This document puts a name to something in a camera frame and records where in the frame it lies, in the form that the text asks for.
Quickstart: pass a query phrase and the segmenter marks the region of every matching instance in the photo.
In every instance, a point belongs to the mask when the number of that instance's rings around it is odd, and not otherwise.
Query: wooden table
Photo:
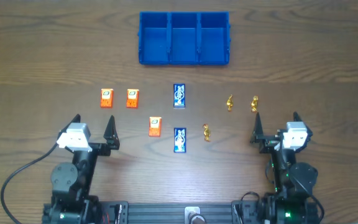
[[[230,64],[140,65],[139,11],[229,11]],[[177,82],[186,83],[184,110],[172,108]],[[114,89],[113,109],[99,107],[101,88]],[[126,108],[128,88],[140,90],[137,110]],[[116,117],[121,148],[98,159],[92,184],[101,200],[231,202],[273,192],[269,155],[248,143],[254,95],[266,133],[293,111],[314,131],[297,160],[319,170],[323,222],[358,222],[358,0],[0,0],[0,188],[79,113],[99,142]],[[162,117],[160,138],[148,137],[149,116]],[[186,154],[173,153],[177,126],[188,130]],[[50,173],[71,158],[55,150],[10,182],[6,202],[20,221],[40,222]],[[10,222],[0,203],[0,223]]]

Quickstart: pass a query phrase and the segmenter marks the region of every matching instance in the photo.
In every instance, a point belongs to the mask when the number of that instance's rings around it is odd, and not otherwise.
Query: blue tray
[[[140,12],[139,63],[226,65],[228,12]]]

